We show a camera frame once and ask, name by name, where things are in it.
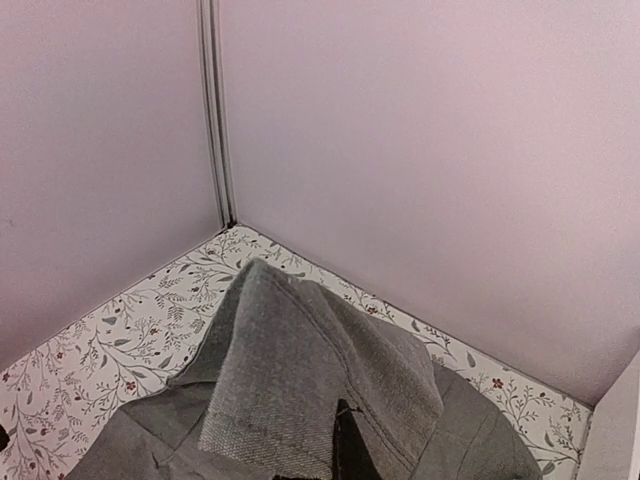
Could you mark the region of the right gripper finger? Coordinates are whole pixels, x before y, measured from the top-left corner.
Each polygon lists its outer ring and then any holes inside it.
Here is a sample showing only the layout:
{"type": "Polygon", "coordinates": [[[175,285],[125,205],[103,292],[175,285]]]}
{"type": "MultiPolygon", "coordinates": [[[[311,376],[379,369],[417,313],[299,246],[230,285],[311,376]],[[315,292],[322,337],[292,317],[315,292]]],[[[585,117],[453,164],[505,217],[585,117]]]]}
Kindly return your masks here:
{"type": "Polygon", "coordinates": [[[333,480],[380,478],[354,417],[360,412],[359,408],[351,408],[345,399],[338,400],[332,436],[333,480]]]}

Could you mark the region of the grey long sleeve shirt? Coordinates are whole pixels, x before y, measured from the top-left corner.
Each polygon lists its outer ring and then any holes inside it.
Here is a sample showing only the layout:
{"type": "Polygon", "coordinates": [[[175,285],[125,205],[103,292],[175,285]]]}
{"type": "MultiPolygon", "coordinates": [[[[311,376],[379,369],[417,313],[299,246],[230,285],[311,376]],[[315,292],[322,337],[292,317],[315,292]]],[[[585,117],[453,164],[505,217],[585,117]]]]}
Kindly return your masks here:
{"type": "Polygon", "coordinates": [[[117,409],[74,479],[332,479],[339,399],[379,479],[538,479],[530,450],[409,332],[254,259],[195,355],[117,409]]]}

